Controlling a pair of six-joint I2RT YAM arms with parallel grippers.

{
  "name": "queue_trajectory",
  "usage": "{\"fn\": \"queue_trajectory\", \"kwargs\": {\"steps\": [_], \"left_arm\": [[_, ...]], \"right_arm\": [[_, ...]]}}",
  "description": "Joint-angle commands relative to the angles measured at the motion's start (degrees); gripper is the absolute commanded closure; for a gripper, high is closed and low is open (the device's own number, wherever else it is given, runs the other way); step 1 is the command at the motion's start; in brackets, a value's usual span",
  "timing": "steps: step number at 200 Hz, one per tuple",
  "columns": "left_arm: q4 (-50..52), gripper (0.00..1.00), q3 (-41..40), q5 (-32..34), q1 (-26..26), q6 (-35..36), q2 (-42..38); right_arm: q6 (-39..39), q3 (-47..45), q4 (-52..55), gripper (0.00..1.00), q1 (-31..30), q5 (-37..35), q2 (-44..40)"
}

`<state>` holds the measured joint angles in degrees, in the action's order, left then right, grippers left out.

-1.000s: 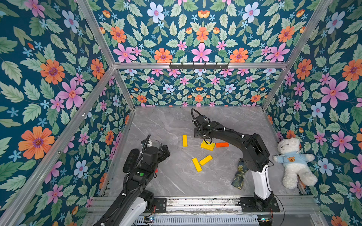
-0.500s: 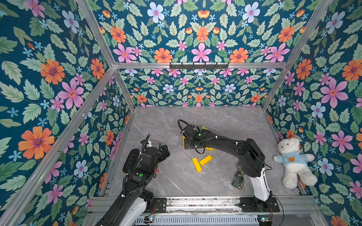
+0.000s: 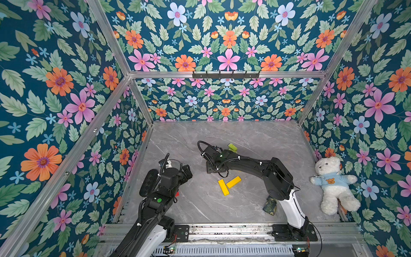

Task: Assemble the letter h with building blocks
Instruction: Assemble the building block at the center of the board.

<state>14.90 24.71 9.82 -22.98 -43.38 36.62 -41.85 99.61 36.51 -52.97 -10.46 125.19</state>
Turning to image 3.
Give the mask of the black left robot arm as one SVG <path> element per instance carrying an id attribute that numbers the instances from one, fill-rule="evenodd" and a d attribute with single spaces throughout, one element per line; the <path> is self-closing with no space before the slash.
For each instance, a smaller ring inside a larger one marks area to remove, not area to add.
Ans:
<path id="1" fill-rule="evenodd" d="M 181 185 L 192 177 L 188 165 L 175 168 L 169 160 L 170 154 L 159 161 L 160 169 L 150 170 L 143 182 L 140 195 L 138 218 L 125 238 L 111 253 L 112 257 L 151 257 L 164 241 L 174 241 L 174 219 L 166 216 L 176 203 Z"/>

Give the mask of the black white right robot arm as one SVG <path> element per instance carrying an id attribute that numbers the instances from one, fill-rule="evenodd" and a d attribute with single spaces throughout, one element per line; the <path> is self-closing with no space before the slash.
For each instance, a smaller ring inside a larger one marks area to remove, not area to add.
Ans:
<path id="1" fill-rule="evenodd" d="M 198 149 L 206 160 L 207 173 L 241 171 L 261 179 L 268 195 L 280 204 L 286 214 L 286 225 L 274 225 L 272 235 L 277 239 L 303 241 L 307 238 L 310 221 L 302 211 L 295 193 L 300 190 L 293 183 L 293 176 L 276 157 L 258 160 L 239 155 L 231 150 L 198 141 Z"/>

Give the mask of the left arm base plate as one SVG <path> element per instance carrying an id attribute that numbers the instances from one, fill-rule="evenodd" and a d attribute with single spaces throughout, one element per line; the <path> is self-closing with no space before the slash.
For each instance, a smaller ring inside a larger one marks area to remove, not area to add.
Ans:
<path id="1" fill-rule="evenodd" d="M 168 243 L 187 243 L 189 238 L 190 226 L 189 225 L 174 225 L 170 230 L 165 242 Z"/>

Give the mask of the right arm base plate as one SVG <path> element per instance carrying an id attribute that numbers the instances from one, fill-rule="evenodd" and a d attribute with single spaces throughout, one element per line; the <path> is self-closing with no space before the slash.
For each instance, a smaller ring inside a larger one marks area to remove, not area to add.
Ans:
<path id="1" fill-rule="evenodd" d="M 288 224 L 275 224 L 272 229 L 271 235 L 278 242 L 318 242 L 319 240 L 314 226 L 310 223 L 302 229 Z"/>

